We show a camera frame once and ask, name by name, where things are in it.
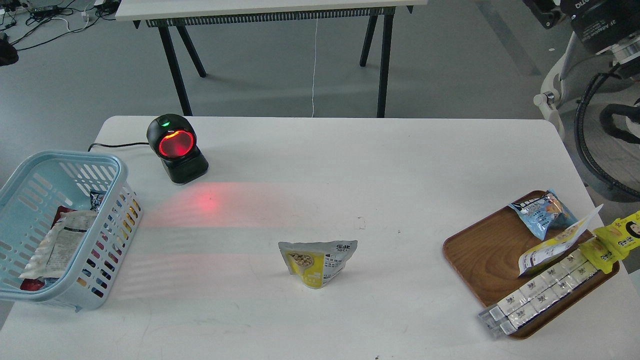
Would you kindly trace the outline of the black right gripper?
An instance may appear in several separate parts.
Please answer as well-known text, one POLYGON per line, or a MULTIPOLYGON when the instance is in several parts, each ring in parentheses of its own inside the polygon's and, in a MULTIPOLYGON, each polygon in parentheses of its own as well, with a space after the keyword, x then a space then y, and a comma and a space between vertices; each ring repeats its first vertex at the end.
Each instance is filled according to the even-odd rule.
POLYGON ((640 29, 638 0, 522 0, 544 29, 570 18, 574 34, 592 54, 640 29))

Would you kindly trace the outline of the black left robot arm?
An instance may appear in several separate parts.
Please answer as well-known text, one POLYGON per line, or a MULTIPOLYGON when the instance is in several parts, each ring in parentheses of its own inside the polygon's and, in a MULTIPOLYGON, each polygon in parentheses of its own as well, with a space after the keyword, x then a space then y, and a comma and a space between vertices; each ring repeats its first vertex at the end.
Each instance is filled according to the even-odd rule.
POLYGON ((18 50, 6 39, 0 39, 0 66, 13 65, 18 61, 18 50))

